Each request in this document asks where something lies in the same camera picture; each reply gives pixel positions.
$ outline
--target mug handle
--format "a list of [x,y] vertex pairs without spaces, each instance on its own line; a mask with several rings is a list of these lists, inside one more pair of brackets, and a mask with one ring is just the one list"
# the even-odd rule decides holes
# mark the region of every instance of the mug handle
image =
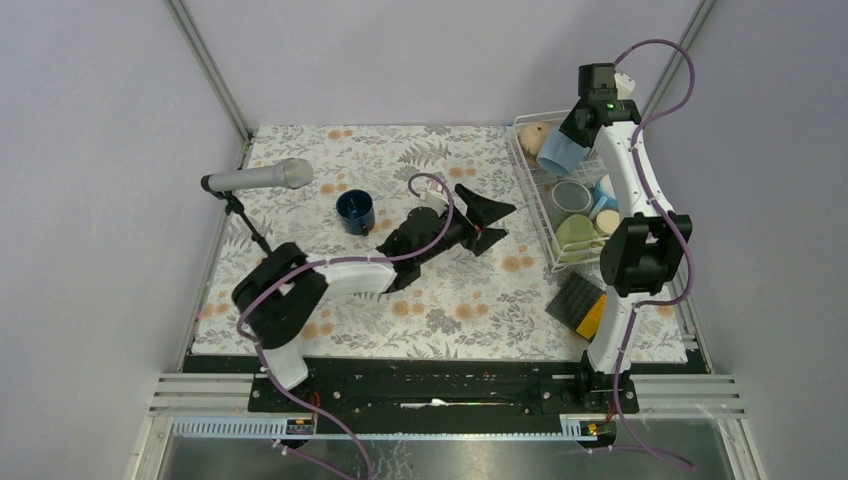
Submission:
[[592,207],[592,211],[589,212],[589,220],[593,222],[595,221],[595,217],[597,217],[598,214],[601,213],[601,210],[604,209],[604,205],[607,204],[607,201],[608,199],[606,196],[603,196],[600,200],[598,200],[598,203],[596,203],[595,206]]

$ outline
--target table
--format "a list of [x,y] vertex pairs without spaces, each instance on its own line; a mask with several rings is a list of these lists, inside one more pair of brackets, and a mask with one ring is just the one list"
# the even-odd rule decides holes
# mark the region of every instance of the table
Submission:
[[[310,161],[315,181],[299,190],[243,190],[237,196],[272,248],[296,242],[307,253],[361,254],[383,243],[412,208],[406,189],[419,171],[449,186],[516,205],[496,224],[509,235],[474,257],[456,246],[422,267],[405,291],[357,294],[318,306],[298,341],[305,356],[578,361],[587,342],[545,313],[558,291],[558,276],[545,262],[531,209],[513,172],[507,127],[263,126],[248,168],[287,157]],[[374,199],[377,224],[368,237],[348,235],[335,213],[344,191],[361,189]],[[465,206],[457,199],[458,207]],[[198,312],[193,354],[251,355],[238,336],[238,311],[230,294],[263,258],[236,217],[225,239]],[[580,272],[596,284],[596,267]],[[662,294],[668,298],[667,291]],[[675,310],[647,307],[635,333],[635,362],[683,363],[686,354]]]

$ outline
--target gray floor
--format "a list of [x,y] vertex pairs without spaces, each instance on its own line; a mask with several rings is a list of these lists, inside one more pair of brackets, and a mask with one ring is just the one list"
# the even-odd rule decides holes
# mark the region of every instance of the gray floor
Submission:
[[[366,442],[380,480],[498,479],[731,479],[721,437],[708,420],[651,421],[639,425],[650,445],[680,453],[698,466],[682,472],[644,453],[586,455],[573,442],[379,441]],[[619,445],[633,444],[620,433]],[[312,441],[303,451],[365,477],[349,441]],[[304,460],[283,457],[267,440],[175,438],[166,479],[336,479]]]

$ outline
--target dark blue mug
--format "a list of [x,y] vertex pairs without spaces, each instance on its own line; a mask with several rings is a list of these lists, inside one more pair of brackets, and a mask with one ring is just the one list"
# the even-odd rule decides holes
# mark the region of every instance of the dark blue mug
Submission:
[[336,201],[342,226],[352,235],[368,235],[374,228],[374,201],[362,190],[349,190]]

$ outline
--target green cup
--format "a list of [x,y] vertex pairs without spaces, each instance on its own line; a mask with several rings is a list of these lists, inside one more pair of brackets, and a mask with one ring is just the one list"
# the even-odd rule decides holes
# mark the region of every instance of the green cup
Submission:
[[586,215],[572,215],[565,219],[564,222],[557,228],[554,240],[551,242],[551,249],[557,262],[577,262],[586,258],[585,253],[569,253],[562,255],[562,252],[579,252],[592,248],[590,240],[599,237],[595,231],[595,226]]

